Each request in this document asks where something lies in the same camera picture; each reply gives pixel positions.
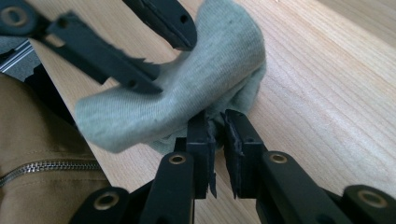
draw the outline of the tan bag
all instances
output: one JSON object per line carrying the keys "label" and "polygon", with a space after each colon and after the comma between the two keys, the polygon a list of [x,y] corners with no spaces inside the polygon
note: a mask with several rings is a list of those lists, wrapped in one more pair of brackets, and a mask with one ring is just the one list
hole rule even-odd
{"label": "tan bag", "polygon": [[0,74],[0,223],[68,223],[107,186],[79,133],[23,83]]}

